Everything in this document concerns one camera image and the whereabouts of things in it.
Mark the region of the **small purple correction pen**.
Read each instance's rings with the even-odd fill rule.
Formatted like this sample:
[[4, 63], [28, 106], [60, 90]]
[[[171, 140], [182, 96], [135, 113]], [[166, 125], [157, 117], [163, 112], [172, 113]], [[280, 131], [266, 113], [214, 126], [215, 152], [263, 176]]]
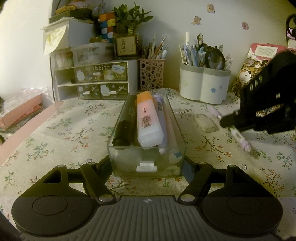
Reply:
[[[207, 108], [208, 108], [208, 111], [210, 111], [210, 113], [213, 114], [213, 116], [215, 116], [218, 120], [222, 120], [222, 117], [223, 117], [222, 113], [220, 113], [217, 109], [215, 109], [212, 106], [208, 106]], [[248, 153], [252, 151], [252, 146], [250, 142], [245, 137], [243, 137], [241, 132], [235, 126], [229, 126], [227, 127], [227, 129], [231, 133], [232, 137], [234, 137], [234, 139], [238, 142], [238, 144], [240, 144], [241, 148], [244, 151]]]

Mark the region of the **black marker pen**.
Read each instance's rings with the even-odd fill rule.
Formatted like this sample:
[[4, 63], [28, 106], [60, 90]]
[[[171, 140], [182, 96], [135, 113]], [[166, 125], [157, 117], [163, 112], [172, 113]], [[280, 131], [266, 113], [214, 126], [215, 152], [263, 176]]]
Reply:
[[137, 96], [130, 94], [122, 108], [112, 144], [115, 147], [129, 147], [132, 142], [137, 119]]

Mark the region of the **clear plastic drawer tray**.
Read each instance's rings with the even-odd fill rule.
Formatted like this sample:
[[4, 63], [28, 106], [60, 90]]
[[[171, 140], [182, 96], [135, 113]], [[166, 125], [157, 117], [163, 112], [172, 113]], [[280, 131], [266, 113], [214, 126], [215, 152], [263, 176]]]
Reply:
[[128, 95], [107, 149], [118, 177], [178, 176], [186, 144], [167, 95]]

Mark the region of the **orange cap highlighter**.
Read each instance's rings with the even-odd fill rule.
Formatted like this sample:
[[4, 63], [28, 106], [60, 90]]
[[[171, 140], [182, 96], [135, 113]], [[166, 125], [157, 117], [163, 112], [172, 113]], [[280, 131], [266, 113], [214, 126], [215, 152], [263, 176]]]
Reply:
[[150, 91], [137, 95], [137, 139], [142, 147], [159, 145], [164, 134]]

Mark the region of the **floral tablecloth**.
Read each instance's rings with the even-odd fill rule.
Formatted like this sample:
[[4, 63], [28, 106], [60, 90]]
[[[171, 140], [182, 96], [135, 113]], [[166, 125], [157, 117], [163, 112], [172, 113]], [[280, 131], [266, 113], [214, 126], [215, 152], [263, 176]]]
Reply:
[[[283, 218], [277, 233], [295, 235], [295, 132], [269, 135], [247, 131], [251, 143], [246, 153], [225, 129], [203, 132], [196, 114], [212, 116], [210, 106], [189, 101], [175, 90], [163, 89], [171, 103], [187, 145], [187, 156], [215, 168], [237, 165], [279, 199]], [[69, 169], [88, 162], [99, 162], [107, 155], [107, 142], [122, 108], [122, 101], [71, 99], [22, 144], [4, 148], [1, 166], [1, 212], [11, 219], [13, 202], [36, 181], [59, 164]]]

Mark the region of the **stack of cartoon books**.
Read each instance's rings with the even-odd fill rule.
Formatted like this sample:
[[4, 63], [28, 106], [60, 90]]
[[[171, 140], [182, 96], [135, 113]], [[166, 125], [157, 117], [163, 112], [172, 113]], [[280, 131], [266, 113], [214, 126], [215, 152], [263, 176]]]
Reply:
[[241, 100], [295, 93], [295, 50], [253, 43], [232, 91]]

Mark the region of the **white flower-shaped pen holder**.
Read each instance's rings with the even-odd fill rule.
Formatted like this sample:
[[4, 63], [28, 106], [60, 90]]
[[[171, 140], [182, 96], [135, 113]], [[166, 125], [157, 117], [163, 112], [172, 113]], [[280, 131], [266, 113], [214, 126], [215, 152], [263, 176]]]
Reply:
[[221, 104], [227, 96], [232, 65], [232, 58], [223, 54], [223, 46], [209, 46], [202, 34], [193, 45], [187, 32], [186, 43], [179, 49], [180, 95], [189, 100]]

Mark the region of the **pink book stack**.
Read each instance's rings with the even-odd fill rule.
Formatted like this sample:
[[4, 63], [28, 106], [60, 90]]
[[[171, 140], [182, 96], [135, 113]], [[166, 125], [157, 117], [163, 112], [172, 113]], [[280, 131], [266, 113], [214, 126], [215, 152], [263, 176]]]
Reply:
[[42, 103], [42, 90], [27, 89], [4, 101], [1, 108], [1, 128], [7, 129], [21, 116]]

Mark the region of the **white desktop drawer organizer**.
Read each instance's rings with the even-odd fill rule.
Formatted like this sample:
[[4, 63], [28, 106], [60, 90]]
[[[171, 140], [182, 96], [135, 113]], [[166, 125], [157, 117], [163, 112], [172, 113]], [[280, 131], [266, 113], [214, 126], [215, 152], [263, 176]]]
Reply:
[[113, 45], [93, 43], [50, 54], [57, 101], [124, 100], [138, 89], [138, 60], [115, 60]]

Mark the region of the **pink perforated pen cup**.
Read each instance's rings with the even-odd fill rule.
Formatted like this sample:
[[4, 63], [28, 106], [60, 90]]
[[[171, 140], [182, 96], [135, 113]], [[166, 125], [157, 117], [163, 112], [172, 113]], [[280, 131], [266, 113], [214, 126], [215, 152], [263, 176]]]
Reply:
[[140, 90], [154, 90], [163, 87], [165, 59], [139, 60]]

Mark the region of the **potted green plant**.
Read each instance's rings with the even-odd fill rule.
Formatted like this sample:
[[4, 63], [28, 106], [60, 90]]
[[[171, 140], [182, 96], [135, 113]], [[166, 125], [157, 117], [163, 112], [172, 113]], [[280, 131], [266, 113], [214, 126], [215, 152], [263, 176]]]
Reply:
[[128, 9], [126, 4], [114, 7], [116, 31], [113, 34], [114, 54], [116, 60], [138, 59], [142, 55], [142, 36], [137, 27], [153, 17], [140, 6]]

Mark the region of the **white storage box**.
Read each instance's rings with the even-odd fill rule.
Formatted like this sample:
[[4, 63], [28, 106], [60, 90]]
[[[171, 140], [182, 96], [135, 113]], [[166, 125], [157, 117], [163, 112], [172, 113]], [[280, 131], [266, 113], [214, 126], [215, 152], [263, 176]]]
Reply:
[[95, 37], [94, 25], [75, 18], [62, 18], [42, 28], [44, 55], [66, 48], [88, 44]]

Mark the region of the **colourful rubik cube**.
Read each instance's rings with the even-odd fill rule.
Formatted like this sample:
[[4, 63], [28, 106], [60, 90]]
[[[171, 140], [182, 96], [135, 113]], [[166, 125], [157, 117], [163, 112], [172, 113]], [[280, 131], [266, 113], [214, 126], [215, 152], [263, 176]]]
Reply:
[[112, 42], [113, 34], [116, 29], [114, 12], [108, 12], [99, 16], [98, 19], [102, 39]]

